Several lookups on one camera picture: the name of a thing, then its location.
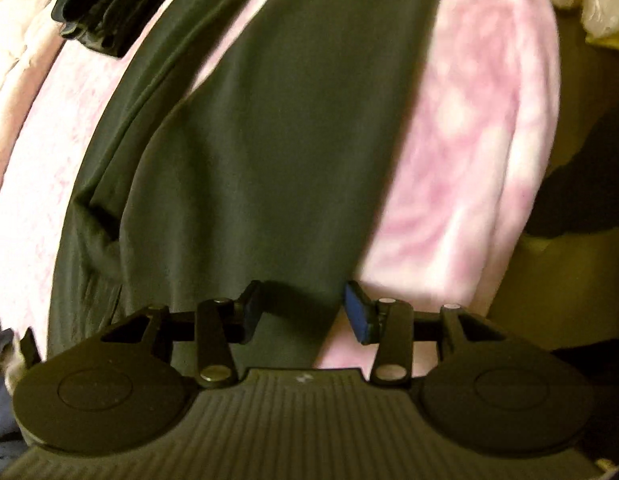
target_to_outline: black mount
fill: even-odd
[[[35,366],[14,393],[14,413],[33,443],[81,455],[131,449],[173,427],[205,390],[238,383],[230,343],[246,344],[264,310],[262,285],[194,312],[148,307]],[[356,282],[345,310],[362,344],[378,343],[370,382],[405,389],[439,432],[500,456],[564,449],[592,410],[574,368],[461,307],[415,312],[371,301]],[[174,342],[195,341],[194,378],[170,366]],[[414,341],[436,341],[439,365],[413,380]]]

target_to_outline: metal rivet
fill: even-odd
[[[209,365],[201,370],[203,380],[210,383],[220,383],[226,381],[232,376],[232,370],[225,365]]]
[[[407,370],[401,365],[381,365],[374,370],[374,375],[381,381],[400,381],[407,375]]]

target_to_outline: dark green fabric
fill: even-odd
[[[268,312],[233,348],[238,366],[311,366],[365,249],[436,3],[269,0],[171,109],[211,38],[190,23],[209,7],[175,0],[78,175],[50,355],[149,303],[191,310],[258,279]],[[191,40],[170,36],[175,16]]]

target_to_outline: pink tie-dye fabric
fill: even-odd
[[[0,1],[0,187],[18,133],[62,45],[55,0]]]
[[[264,1],[247,4],[197,84]],[[113,60],[67,43],[5,175],[0,316],[5,326],[33,326],[42,347],[75,175],[135,49]],[[361,260],[359,277],[371,294],[486,313],[544,173],[558,86],[550,0],[441,0],[394,178]],[[368,370],[372,358],[373,348],[358,346],[341,316],[317,365]],[[414,371],[427,371],[434,359],[432,346],[420,344]]]

